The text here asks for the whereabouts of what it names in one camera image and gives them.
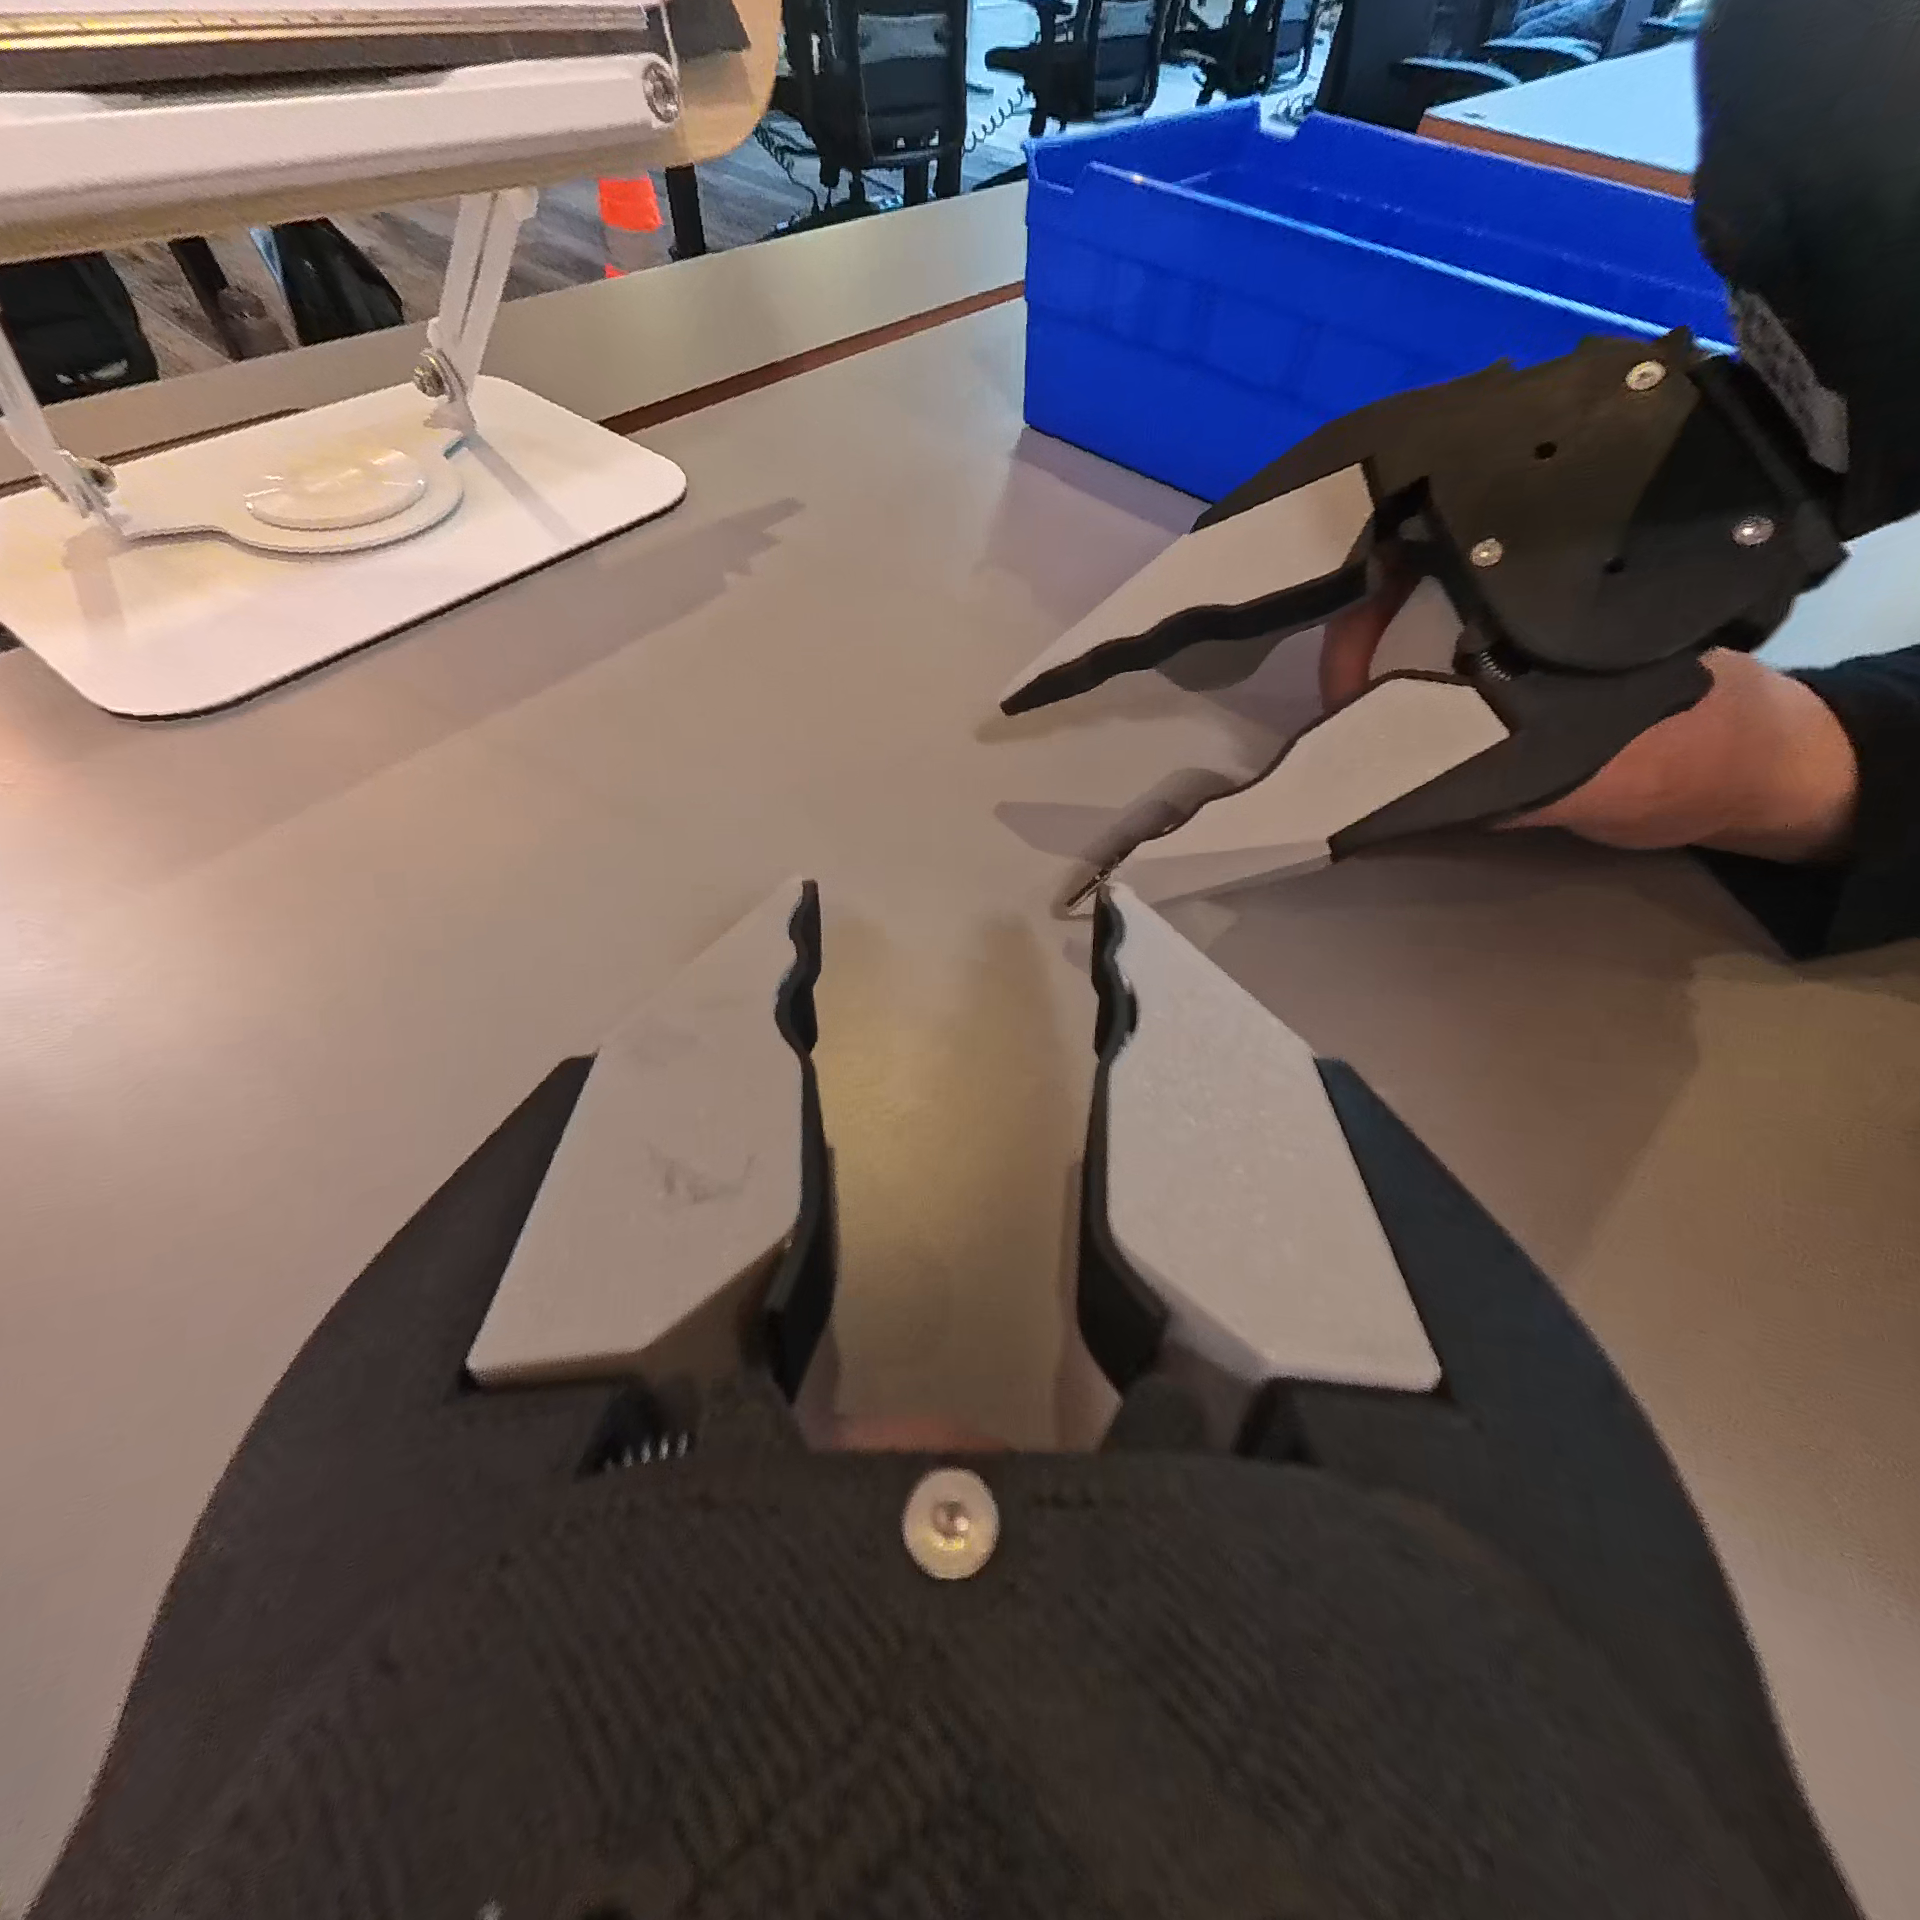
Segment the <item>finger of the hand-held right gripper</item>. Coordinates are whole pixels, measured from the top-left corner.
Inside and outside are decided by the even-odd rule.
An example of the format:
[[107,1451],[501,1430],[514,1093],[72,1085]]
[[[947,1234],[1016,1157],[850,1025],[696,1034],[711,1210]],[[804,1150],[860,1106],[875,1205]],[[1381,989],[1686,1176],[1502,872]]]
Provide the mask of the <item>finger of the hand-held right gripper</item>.
[[1412,598],[1391,499],[1421,478],[1442,433],[1442,393],[1372,402],[1315,429],[1015,675],[999,713],[1039,713],[1133,678],[1221,692],[1282,645],[1325,645],[1348,621],[1372,638],[1323,672],[1323,713],[1383,691],[1399,675],[1375,670],[1381,642]]
[[1701,657],[1621,677],[1396,672],[1266,773],[1108,860],[1149,905],[1230,897],[1437,833],[1500,827],[1594,780],[1711,689]]

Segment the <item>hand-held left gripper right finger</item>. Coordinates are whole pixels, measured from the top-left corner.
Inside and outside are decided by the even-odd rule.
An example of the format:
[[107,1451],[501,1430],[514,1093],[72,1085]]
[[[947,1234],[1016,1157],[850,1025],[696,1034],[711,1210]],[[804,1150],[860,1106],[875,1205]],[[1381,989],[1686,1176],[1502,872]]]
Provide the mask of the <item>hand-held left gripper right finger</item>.
[[1444,1370],[1312,1046],[1124,885],[1094,891],[1075,1320],[1103,1382],[1236,1437],[1274,1386]]

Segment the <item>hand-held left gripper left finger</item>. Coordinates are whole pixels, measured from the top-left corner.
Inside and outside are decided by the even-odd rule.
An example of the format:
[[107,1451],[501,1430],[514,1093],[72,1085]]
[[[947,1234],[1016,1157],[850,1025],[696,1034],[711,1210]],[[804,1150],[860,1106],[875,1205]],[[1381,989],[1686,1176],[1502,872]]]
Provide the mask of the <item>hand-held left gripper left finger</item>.
[[751,1362],[800,1397],[836,1273],[821,972],[818,885],[782,880],[608,1036],[471,1345],[471,1381]]

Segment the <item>blue plastic bin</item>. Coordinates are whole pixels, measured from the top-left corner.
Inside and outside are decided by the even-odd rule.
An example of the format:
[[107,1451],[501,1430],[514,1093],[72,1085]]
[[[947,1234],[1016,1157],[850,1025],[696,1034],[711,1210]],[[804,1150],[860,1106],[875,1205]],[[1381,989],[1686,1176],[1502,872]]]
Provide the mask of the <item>blue plastic bin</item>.
[[1367,402],[1584,338],[1728,352],[1690,203],[1254,102],[1026,147],[1024,424],[1204,500]]

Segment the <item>person's right forearm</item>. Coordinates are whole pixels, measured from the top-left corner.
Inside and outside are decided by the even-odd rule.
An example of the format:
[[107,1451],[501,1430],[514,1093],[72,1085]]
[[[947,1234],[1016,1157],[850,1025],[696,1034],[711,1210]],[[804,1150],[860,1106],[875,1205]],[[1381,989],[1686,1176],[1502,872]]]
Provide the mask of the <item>person's right forearm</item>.
[[1856,757],[1840,851],[1813,861],[1696,851],[1693,861],[1794,962],[1870,953],[1917,934],[1917,649],[1789,667]]

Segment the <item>grey office desk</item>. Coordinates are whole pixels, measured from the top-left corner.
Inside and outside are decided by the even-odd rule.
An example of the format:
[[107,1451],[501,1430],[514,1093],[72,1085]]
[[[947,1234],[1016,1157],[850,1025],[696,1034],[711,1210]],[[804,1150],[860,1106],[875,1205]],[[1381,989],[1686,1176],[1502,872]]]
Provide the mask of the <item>grey office desk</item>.
[[1439,106],[1419,137],[1686,202],[1699,154],[1696,40]]

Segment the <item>person's right hand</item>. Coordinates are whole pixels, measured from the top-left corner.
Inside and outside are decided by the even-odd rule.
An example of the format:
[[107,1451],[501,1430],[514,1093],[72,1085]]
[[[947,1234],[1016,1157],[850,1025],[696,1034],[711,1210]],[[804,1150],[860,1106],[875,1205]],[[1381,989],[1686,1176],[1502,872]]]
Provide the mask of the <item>person's right hand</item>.
[[1566,797],[1502,822],[1568,833],[1597,848],[1702,848],[1788,867],[1836,861],[1853,841],[1858,754],[1818,692],[1714,649],[1711,689],[1637,736]]

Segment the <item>black office chair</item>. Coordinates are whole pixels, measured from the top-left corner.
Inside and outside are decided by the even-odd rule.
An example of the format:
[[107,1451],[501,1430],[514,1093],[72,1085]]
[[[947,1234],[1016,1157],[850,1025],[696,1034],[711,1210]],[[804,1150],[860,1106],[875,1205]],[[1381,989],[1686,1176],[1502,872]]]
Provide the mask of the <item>black office chair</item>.
[[1196,106],[1262,99],[1312,75],[1319,3],[1181,3],[1166,58],[1196,75]]
[[772,110],[808,149],[823,197],[868,206],[895,174],[903,203],[963,192],[968,132],[968,3],[782,3],[783,74]]
[[1038,33],[983,54],[1031,102],[1029,134],[1138,120],[1158,94],[1174,3],[1031,3]]
[[1312,107],[1412,132],[1429,110],[1690,42],[1708,3],[1343,3]]

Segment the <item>instruction sheet on white stand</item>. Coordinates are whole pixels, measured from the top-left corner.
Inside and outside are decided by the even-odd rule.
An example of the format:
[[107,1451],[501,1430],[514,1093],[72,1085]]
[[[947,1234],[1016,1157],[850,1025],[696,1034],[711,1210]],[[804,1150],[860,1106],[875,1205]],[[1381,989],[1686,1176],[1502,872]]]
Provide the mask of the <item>instruction sheet on white stand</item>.
[[664,3],[678,62],[678,121],[650,134],[645,170],[680,170],[741,149],[772,100],[779,3]]

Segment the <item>white document stand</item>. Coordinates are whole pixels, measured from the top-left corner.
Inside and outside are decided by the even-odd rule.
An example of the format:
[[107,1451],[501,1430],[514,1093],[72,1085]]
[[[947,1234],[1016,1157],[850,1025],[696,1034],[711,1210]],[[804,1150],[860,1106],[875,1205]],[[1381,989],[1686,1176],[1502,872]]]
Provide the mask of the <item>white document stand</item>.
[[4,638],[104,713],[205,716],[672,512],[683,468],[483,363],[542,166],[680,102],[668,5],[4,5],[4,251],[478,185],[380,390],[107,465],[4,338]]

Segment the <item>black bag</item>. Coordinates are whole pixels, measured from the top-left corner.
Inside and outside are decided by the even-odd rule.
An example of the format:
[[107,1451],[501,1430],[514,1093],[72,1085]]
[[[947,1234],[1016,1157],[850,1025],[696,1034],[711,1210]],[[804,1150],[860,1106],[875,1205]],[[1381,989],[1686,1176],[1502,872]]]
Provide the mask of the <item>black bag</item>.
[[158,380],[158,357],[104,254],[2,268],[4,332],[40,405],[119,393]]

